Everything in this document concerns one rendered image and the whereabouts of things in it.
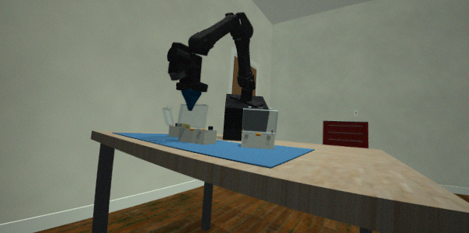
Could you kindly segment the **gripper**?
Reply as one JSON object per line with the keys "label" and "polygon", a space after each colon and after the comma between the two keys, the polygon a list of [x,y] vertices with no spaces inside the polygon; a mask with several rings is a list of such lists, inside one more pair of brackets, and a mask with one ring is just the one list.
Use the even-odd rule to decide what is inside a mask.
{"label": "gripper", "polygon": [[[188,88],[191,87],[191,88]],[[181,90],[181,93],[186,101],[188,111],[192,111],[196,101],[201,96],[202,92],[207,92],[208,85],[202,82],[177,82],[176,89]]]}

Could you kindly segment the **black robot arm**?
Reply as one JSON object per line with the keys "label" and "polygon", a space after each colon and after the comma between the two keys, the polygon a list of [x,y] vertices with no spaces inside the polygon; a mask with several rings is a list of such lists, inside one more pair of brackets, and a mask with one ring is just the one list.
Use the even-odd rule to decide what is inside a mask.
{"label": "black robot arm", "polygon": [[179,82],[199,82],[202,57],[196,54],[207,56],[214,44],[228,33],[235,41],[237,49],[237,79],[239,87],[241,87],[241,95],[235,94],[230,98],[255,108],[263,106],[263,103],[252,99],[255,80],[250,65],[249,43],[253,27],[244,12],[237,12],[235,15],[232,12],[226,13],[225,18],[220,22],[192,35],[188,41],[189,46],[173,42],[167,55],[170,78],[173,81],[179,80]]}

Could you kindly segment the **blue bench mat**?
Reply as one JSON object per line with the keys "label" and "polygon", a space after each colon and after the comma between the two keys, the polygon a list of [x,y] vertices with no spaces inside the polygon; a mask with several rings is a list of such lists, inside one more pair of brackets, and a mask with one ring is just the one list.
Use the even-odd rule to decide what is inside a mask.
{"label": "blue bench mat", "polygon": [[[305,155],[314,149],[287,147],[275,145],[274,149],[264,148],[243,148],[241,143],[230,141],[216,140],[216,144],[193,144],[178,141],[178,137],[169,137],[168,134],[143,134],[139,133],[151,140],[130,133],[113,133],[125,137],[131,137],[141,141],[150,142],[153,144],[160,144],[170,148],[176,148],[183,151],[190,151],[193,153],[207,155],[215,158],[222,158],[233,162],[240,162],[249,165],[256,165],[264,168],[274,168],[282,165],[285,162],[291,161],[302,155]],[[216,147],[215,147],[216,146]]]}

